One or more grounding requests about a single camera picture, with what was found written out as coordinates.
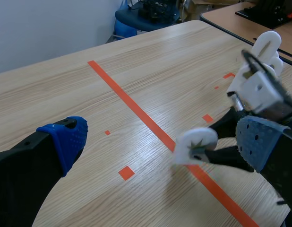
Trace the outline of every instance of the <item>robotic arm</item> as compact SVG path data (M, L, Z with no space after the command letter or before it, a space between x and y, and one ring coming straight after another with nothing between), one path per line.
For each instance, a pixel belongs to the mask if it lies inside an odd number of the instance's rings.
M227 91L232 107L208 128L192 129L177 138L174 162L255 170L282 196L281 204L288 204L292 218L292 97L280 83L282 63L273 50L270 57L267 48L263 53L242 51L245 64ZM237 146L214 150L218 139L227 137L236 138Z
M0 153L0 227L28 227L54 185L80 157L87 121L68 117L39 127Z

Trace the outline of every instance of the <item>white wall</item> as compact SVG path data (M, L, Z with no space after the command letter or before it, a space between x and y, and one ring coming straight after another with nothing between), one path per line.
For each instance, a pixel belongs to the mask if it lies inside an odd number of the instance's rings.
M0 0L0 72L104 44L122 0Z

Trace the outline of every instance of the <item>table top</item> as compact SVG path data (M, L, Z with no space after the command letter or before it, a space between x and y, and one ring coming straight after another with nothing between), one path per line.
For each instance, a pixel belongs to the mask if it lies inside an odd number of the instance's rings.
M253 38L258 38L263 32L271 29L259 25L235 14L236 11L254 6L250 2L241 2L224 8L216 9L202 14L202 20L222 29L225 32L239 36L247 42L254 43ZM274 29L281 37L280 49L292 54L292 21ZM292 57L280 53L280 56L292 61Z
M238 71L243 48L251 47L190 21L1 73L0 151L67 116L89 125L83 154L50 192L34 227L241 226L187 168L171 168L172 153L87 62L96 61L175 140L207 126L202 116L217 120L228 111L232 78L223 76ZM283 83L292 92L288 64ZM135 174L125 181L118 172L126 166ZM276 205L263 177L226 166L202 169L259 226L280 226L288 207Z

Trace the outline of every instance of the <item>orange tape square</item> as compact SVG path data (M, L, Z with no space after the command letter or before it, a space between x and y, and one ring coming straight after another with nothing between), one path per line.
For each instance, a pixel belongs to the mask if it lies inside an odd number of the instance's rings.
M210 117L210 115L206 114L205 116L202 117L207 123L210 123L213 121L213 118Z
M124 169L119 171L119 174L126 181L131 178L135 173L128 166L126 166Z
M235 77L235 74L229 72L228 74L224 75L223 77L224 77L225 79L227 79L227 78L229 78L229 77L231 77L231 76L232 76L232 77Z

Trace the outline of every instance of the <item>gray textured pad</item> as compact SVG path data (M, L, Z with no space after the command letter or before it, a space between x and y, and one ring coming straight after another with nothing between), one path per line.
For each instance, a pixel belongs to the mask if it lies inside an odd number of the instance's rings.
M237 123L236 141L241 156L259 173L287 126L247 116Z

